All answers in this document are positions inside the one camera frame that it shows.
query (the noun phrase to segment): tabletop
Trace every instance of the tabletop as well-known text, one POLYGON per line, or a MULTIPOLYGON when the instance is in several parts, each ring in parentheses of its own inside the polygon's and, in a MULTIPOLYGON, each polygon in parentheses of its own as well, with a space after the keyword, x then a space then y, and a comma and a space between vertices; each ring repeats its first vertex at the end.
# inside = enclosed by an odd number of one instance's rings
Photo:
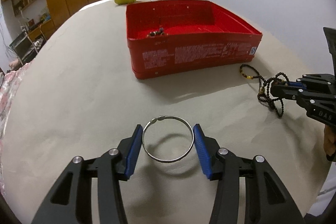
MULTIPOLYGON (((32 62, 12 103, 3 145, 6 200, 30 223, 57 177, 74 156, 99 157, 154 117, 174 115, 237 156, 263 155, 304 215, 314 203, 330 163, 323 125, 294 101, 279 119, 257 100, 258 81, 246 80, 240 64, 137 80, 126 40, 126 6, 113 1, 70 17, 32 62)), ((307 67, 267 30, 251 62, 266 78, 282 71, 292 80, 307 67)), ((165 120, 151 126, 146 142, 155 156, 184 153, 190 133, 165 120)), ((208 223, 216 193, 195 148, 181 161, 162 164, 142 149, 134 175, 121 182, 129 223, 208 223)), ((244 221, 241 180, 239 221, 244 221)), ((93 220, 97 223, 96 196, 93 220)))

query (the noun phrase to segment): red box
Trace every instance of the red box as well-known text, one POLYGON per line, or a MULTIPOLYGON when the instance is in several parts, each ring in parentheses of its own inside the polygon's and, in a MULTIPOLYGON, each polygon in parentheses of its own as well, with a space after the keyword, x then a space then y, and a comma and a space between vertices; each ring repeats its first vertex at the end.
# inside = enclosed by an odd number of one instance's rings
POLYGON ((130 4, 126 21, 138 79, 250 62, 263 36, 237 15, 204 0, 130 4), (160 27, 163 35, 148 35, 160 27))

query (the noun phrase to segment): wooden shelf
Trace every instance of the wooden shelf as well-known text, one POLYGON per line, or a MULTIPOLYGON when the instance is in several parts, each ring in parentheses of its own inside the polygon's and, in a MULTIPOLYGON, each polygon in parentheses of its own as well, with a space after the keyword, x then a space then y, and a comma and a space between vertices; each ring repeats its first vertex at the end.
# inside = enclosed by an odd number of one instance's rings
POLYGON ((31 2, 29 2, 23 9, 22 11, 24 11, 27 7, 29 7, 31 4, 33 4, 36 0, 32 0, 31 2))

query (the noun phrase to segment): silver screw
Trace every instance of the silver screw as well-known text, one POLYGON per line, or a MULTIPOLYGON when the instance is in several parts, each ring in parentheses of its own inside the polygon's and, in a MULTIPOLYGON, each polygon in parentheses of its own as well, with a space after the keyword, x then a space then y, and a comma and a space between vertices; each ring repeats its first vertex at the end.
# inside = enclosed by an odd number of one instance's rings
POLYGON ((82 157, 80 157, 80 156, 76 156, 72 159, 72 162, 74 164, 80 163, 81 161, 82 161, 82 157))
POLYGON ((221 155, 226 155, 229 151, 226 148, 219 148, 218 153, 221 155))
POLYGON ((112 148, 112 149, 110 149, 110 151, 109 151, 109 154, 111 155, 111 156, 115 156, 115 155, 117 155, 119 153, 119 150, 117 149, 117 148, 112 148))
POLYGON ((265 158, 263 156, 258 155, 258 156, 255 157, 255 160, 257 162, 264 162, 265 158))

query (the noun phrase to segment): open red container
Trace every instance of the open red container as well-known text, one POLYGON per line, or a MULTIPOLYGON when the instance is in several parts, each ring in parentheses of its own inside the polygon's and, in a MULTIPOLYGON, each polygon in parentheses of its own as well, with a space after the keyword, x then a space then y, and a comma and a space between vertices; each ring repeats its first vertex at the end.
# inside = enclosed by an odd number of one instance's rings
POLYGON ((127 6, 127 44, 135 77, 250 62, 262 33, 204 0, 160 0, 127 6), (164 28, 164 35, 149 37, 164 28))

